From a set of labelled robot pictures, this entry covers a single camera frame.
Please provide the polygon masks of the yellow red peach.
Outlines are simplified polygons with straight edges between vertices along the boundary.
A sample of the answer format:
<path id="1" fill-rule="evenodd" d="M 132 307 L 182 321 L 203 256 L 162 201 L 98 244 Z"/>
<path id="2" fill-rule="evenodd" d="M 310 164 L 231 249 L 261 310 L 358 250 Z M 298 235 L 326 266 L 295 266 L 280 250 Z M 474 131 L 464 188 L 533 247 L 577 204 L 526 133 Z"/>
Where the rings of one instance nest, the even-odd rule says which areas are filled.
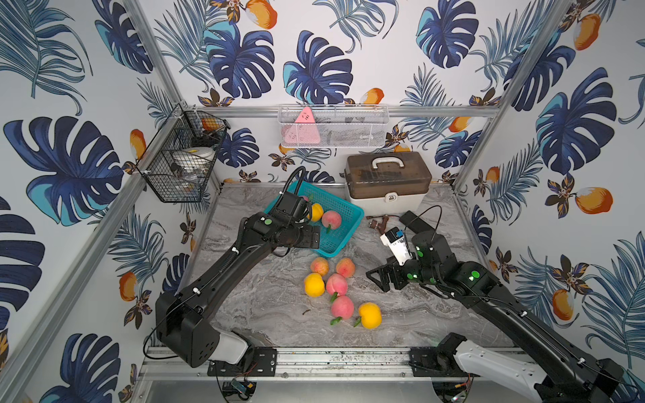
<path id="1" fill-rule="evenodd" d="M 319 203 L 314 203 L 311 209 L 311 221 L 314 223 L 319 222 L 325 213 L 324 208 Z"/>

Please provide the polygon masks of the yellow peach front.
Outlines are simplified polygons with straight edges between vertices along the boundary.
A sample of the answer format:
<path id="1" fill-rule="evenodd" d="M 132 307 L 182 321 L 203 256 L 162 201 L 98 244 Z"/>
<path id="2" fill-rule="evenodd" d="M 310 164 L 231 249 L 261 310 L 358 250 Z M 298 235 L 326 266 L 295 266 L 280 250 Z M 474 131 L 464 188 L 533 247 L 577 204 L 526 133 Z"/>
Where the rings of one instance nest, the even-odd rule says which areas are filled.
<path id="1" fill-rule="evenodd" d="M 359 306 L 359 318 L 354 327 L 362 326 L 365 329 L 376 329 L 382 323 L 381 309 L 373 302 L 366 302 Z"/>

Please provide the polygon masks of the teal plastic basket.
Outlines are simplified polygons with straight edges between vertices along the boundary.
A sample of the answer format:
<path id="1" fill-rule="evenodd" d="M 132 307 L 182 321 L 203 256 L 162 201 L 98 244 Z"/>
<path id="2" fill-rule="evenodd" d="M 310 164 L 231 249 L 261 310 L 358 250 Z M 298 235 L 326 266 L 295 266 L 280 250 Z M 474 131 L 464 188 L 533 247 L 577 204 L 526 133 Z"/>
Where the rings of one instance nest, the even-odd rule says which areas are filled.
<path id="1" fill-rule="evenodd" d="M 312 223 L 321 228 L 317 253 L 326 258 L 338 255 L 359 228 L 364 219 L 364 210 L 341 196 L 335 196 L 325 187 L 303 182 L 298 191 L 296 188 L 297 183 L 294 182 L 287 191 L 305 196 L 313 204 L 315 214 L 322 211 L 321 218 Z"/>

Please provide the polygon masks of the orange pink peach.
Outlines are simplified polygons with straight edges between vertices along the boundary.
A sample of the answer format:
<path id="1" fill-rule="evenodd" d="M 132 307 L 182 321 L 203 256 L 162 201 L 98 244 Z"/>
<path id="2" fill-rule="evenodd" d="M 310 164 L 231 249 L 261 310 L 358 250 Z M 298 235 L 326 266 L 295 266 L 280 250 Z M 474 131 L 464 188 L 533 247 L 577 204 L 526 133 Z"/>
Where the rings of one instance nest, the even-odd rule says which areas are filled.
<path id="1" fill-rule="evenodd" d="M 329 273 L 329 262 L 324 257 L 317 257 L 310 264 L 310 270 L 312 273 L 325 277 Z"/>
<path id="2" fill-rule="evenodd" d="M 344 278 L 350 278 L 354 275 L 356 266 L 350 258 L 342 258 L 335 266 L 336 273 Z"/>

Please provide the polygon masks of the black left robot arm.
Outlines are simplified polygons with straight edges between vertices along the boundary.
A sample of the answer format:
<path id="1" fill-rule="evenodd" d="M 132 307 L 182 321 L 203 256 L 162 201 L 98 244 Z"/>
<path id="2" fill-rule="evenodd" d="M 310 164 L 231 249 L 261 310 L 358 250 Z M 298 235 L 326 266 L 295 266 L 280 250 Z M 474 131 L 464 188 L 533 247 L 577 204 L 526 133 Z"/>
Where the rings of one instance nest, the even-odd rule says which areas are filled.
<path id="1" fill-rule="evenodd" d="M 200 277 L 156 302 L 154 334 L 179 359 L 196 368 L 209 360 L 238 364 L 250 344 L 212 326 L 209 319 L 238 283 L 278 248 L 316 250 L 321 229 L 302 196 L 283 191 L 267 213 L 242 218 L 232 246 Z"/>

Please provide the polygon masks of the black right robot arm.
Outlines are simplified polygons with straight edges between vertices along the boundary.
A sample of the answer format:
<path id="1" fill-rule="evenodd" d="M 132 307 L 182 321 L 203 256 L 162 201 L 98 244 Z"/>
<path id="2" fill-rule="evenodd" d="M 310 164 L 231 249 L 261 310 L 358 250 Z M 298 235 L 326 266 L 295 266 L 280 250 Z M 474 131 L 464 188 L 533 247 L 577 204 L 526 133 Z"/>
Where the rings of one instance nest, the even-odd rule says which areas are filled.
<path id="1" fill-rule="evenodd" d="M 420 349 L 411 367 L 424 376 L 475 374 L 533 402 L 613 402 L 624 371 L 566 341 L 529 312 L 490 270 L 460 262 L 444 237 L 429 230 L 406 239 L 399 228 L 381 235 L 391 250 L 385 265 L 367 273 L 383 292 L 418 284 L 437 297 L 457 301 L 494 324 L 529 357 L 514 359 L 485 349 L 454 332 L 437 347 Z"/>

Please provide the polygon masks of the small brown tool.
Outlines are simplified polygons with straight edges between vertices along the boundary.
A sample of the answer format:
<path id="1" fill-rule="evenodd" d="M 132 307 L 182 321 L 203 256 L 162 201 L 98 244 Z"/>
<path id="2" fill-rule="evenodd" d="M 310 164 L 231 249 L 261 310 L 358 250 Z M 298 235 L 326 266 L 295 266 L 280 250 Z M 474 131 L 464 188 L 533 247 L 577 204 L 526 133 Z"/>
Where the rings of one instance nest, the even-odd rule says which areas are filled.
<path id="1" fill-rule="evenodd" d="M 390 215 L 367 216 L 366 220 L 368 221 L 368 226 L 370 228 L 376 230 L 380 235 L 383 235 L 387 231 L 387 225 L 390 218 Z"/>

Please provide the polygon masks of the black phone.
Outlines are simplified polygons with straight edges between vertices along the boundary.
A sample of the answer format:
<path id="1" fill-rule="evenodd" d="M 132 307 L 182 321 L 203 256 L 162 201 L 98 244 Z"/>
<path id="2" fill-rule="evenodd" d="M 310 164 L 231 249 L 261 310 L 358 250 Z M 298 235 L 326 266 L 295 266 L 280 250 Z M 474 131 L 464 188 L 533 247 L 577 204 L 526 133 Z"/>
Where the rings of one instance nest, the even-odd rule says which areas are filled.
<path id="1" fill-rule="evenodd" d="M 420 216 L 412 211 L 407 211 L 400 216 L 399 221 L 405 227 L 409 228 L 413 233 L 435 232 L 435 228 L 425 222 Z"/>

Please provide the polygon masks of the pink triangle card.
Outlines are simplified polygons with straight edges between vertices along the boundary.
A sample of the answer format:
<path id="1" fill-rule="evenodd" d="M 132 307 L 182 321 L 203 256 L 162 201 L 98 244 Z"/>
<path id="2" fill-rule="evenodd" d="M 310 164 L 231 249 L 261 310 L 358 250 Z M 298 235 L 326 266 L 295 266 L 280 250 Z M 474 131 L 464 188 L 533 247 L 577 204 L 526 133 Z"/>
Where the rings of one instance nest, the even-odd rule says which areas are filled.
<path id="1" fill-rule="evenodd" d="M 295 122 L 287 125 L 283 140 L 286 144 L 297 146 L 321 143 L 321 135 L 315 122 L 313 110 L 310 107 L 304 107 Z"/>

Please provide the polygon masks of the brown lidded storage box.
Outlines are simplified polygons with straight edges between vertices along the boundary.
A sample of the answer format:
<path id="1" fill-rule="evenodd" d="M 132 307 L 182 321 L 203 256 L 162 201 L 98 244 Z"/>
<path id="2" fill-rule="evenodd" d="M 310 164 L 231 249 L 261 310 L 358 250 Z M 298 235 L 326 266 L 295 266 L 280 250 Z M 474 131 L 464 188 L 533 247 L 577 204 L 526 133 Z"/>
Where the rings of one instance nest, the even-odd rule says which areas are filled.
<path id="1" fill-rule="evenodd" d="M 418 152 L 353 154 L 344 178 L 346 197 L 367 216 L 416 210 L 433 179 Z"/>

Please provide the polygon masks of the clear wall shelf tray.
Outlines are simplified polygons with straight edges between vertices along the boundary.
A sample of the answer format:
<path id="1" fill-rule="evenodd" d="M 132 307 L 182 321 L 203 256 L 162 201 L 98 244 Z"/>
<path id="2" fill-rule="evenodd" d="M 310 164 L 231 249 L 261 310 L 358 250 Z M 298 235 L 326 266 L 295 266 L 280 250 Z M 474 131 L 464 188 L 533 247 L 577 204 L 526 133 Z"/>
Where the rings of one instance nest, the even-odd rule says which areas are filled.
<path id="1" fill-rule="evenodd" d="M 313 110 L 321 143 L 286 144 L 285 128 L 295 122 L 304 107 Z M 387 107 L 379 105 L 291 105 L 279 107 L 277 121 L 281 126 L 282 145 L 287 148 L 364 149 L 385 144 L 390 114 Z"/>

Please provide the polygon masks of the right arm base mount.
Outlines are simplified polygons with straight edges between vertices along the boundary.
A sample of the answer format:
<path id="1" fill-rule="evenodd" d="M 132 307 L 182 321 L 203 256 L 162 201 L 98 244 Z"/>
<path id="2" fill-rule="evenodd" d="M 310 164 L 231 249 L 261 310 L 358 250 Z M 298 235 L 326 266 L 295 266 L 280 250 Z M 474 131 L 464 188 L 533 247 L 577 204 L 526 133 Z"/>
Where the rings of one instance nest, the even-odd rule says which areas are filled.
<path id="1" fill-rule="evenodd" d="M 456 349 L 411 348 L 408 365 L 415 378 L 466 378 L 455 359 Z"/>

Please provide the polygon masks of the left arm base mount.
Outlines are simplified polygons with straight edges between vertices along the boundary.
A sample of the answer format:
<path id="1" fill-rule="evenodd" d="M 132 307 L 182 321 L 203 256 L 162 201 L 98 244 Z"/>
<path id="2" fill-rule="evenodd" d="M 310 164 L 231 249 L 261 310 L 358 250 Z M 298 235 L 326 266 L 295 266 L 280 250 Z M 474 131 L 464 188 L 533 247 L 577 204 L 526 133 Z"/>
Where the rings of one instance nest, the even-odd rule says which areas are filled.
<path id="1" fill-rule="evenodd" d="M 209 377 L 274 377 L 278 350 L 270 347 L 250 347 L 238 364 L 225 361 L 209 362 Z"/>

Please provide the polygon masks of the aluminium front rail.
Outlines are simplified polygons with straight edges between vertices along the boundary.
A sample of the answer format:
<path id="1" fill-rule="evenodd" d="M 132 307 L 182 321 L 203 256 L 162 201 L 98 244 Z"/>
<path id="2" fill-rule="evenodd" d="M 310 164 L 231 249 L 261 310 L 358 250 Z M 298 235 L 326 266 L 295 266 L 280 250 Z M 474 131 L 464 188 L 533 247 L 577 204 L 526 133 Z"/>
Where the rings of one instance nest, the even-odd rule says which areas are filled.
<path id="1" fill-rule="evenodd" d="M 415 378 L 408 365 L 411 348 L 276 348 L 278 350 L 274 377 L 245 377 L 268 380 L 462 380 L 465 378 Z M 146 380 L 227 379 L 209 377 L 209 361 L 192 368 L 180 359 L 172 359 L 165 348 L 153 348 L 164 360 L 146 360 L 139 375 Z M 545 377 L 542 369 L 521 349 L 466 349 L 462 361 L 466 373 L 485 380 L 537 380 Z"/>

